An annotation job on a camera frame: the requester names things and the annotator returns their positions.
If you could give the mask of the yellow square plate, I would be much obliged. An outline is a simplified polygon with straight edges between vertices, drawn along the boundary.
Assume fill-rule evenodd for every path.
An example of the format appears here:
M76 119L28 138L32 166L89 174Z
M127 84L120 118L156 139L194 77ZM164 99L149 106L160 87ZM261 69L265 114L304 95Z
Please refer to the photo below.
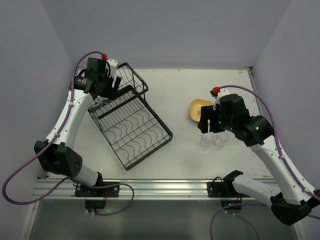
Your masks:
M201 107L203 106L213 106L214 103L205 99L194 99L189 105L189 117L196 123L200 121L201 118Z

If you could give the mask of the clear glass cup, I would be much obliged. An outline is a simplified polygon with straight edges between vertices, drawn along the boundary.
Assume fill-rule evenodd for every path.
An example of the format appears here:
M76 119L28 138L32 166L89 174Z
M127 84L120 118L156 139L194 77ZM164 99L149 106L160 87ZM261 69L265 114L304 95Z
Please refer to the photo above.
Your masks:
M101 97L99 100L103 105L108 105L112 101L111 99L108 99L106 97Z
M226 132L219 132L215 135L215 146L218 148L225 147L229 141L229 136Z
M214 145L215 137L211 132L202 133L200 137L200 146L203 150L207 150L208 148Z
M96 98L94 102L90 105L90 110L91 111L96 111L99 110L100 108L103 107L103 103L99 98Z

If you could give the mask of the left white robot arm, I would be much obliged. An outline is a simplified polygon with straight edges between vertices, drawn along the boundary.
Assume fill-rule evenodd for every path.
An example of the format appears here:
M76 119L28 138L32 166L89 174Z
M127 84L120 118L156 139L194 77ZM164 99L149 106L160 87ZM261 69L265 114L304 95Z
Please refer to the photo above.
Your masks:
M115 59L89 57L84 69L76 69L66 103L52 131L45 140L34 144L42 169L63 175L89 186L95 186L99 173L83 163L74 151L75 139L82 120L98 97L114 100L121 77L116 75Z

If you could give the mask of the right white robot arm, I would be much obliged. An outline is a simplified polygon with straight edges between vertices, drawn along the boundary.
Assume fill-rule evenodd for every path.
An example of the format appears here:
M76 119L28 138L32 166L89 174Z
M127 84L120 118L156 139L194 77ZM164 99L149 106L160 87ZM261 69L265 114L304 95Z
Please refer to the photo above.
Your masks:
M269 207L275 217L290 226L302 220L320 204L320 191L299 173L285 151L276 143L276 134L263 116L251 116L241 96L236 93L213 93L213 105L201 107L198 128L205 134L228 131L255 153L277 183L267 185L234 170L211 183L220 194L243 194Z

